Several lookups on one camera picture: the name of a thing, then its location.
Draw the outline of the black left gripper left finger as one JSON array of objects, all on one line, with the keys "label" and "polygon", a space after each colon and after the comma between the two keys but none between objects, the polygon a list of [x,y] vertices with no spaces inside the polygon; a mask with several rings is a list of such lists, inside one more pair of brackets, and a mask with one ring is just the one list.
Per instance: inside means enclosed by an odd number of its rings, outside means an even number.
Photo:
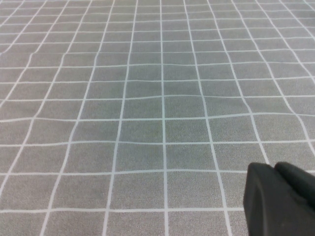
[{"label": "black left gripper left finger", "polygon": [[243,206],[251,236],[315,234],[315,209],[268,164],[249,164]]}]

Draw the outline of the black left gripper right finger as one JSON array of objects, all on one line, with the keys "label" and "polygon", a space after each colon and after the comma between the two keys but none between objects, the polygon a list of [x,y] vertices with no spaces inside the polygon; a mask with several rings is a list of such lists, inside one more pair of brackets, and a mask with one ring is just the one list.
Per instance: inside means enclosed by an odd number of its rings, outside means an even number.
[{"label": "black left gripper right finger", "polygon": [[285,181],[303,197],[309,206],[315,208],[315,177],[310,173],[288,162],[278,162],[275,170]]}]

